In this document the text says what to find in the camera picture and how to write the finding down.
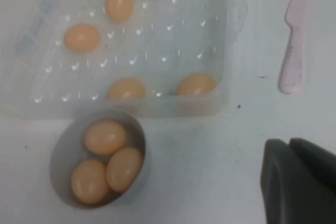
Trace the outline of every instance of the black object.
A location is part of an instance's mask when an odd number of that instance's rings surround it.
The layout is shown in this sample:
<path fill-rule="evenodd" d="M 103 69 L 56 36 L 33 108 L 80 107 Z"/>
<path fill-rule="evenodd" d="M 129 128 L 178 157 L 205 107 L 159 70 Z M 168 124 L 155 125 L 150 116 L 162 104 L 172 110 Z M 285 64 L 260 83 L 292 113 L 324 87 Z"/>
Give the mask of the black object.
<path fill-rule="evenodd" d="M 265 144 L 261 189 L 268 224 L 336 224 L 336 156 L 300 138 Z"/>

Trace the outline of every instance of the bowl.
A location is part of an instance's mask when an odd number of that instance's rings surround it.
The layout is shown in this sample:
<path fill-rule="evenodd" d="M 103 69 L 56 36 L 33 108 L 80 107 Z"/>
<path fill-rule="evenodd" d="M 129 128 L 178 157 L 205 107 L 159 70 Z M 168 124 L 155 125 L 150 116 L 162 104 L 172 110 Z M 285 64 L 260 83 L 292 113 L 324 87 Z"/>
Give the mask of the bowl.
<path fill-rule="evenodd" d="M 81 161 L 88 158 L 97 159 L 104 164 L 107 164 L 110 159 L 110 156 L 100 156 L 88 151 L 83 143 L 87 128 L 102 120 L 111 120 L 122 124 L 128 133 L 127 146 L 140 150 L 144 156 L 144 162 L 136 180 L 124 194 L 111 193 L 108 200 L 98 207 L 132 200 L 132 197 L 136 195 L 135 192 L 139 190 L 147 178 L 149 161 L 145 135 L 140 123 L 133 116 L 115 109 L 100 110 L 81 116 L 61 135 L 51 154 L 49 167 L 50 181 L 55 193 L 64 203 L 75 208 L 93 207 L 82 204 L 73 195 L 70 178 L 74 169 Z"/>

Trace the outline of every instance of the plastic egg tray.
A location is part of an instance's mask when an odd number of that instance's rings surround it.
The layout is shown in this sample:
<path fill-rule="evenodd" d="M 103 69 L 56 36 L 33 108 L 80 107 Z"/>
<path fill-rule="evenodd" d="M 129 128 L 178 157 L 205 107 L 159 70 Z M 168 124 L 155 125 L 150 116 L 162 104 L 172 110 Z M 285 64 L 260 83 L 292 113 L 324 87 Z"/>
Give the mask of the plastic egg tray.
<path fill-rule="evenodd" d="M 7 62 L 2 109 L 28 118 L 70 118 L 82 111 L 116 106 L 137 116 L 209 115 L 230 96 L 232 45 L 247 8 L 242 0 L 134 0 L 126 23 L 112 22 L 105 0 L 40 0 L 15 39 Z M 77 24 L 96 26 L 99 46 L 81 55 L 63 42 Z M 217 88 L 178 97 L 189 74 L 206 72 Z M 111 85 L 137 77 L 146 98 L 107 101 Z"/>

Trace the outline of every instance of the table surface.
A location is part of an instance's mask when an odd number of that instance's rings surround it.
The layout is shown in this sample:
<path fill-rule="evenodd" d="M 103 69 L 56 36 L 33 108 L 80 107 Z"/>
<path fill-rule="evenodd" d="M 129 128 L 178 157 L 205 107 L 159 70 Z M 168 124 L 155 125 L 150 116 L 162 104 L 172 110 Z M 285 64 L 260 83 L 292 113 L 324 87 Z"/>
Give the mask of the table surface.
<path fill-rule="evenodd" d="M 287 96 L 277 82 L 289 0 L 245 1 L 228 107 L 208 118 L 141 119 L 150 174 L 134 202 L 117 213 L 72 209 L 52 190 L 50 153 L 69 121 L 1 119 L 2 223 L 265 223 L 259 186 L 265 141 L 303 137 L 336 152 L 336 5 L 311 0 L 305 85 Z"/>

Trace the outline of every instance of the pink plastic knife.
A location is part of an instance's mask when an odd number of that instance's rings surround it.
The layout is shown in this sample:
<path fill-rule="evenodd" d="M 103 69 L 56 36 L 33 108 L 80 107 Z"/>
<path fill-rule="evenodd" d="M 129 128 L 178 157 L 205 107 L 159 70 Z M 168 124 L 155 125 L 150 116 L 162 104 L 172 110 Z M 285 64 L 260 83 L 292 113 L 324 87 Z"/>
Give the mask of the pink plastic knife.
<path fill-rule="evenodd" d="M 302 88 L 307 4 L 308 0 L 291 0 L 286 13 L 291 36 L 279 81 L 279 89 L 285 94 L 293 94 Z"/>

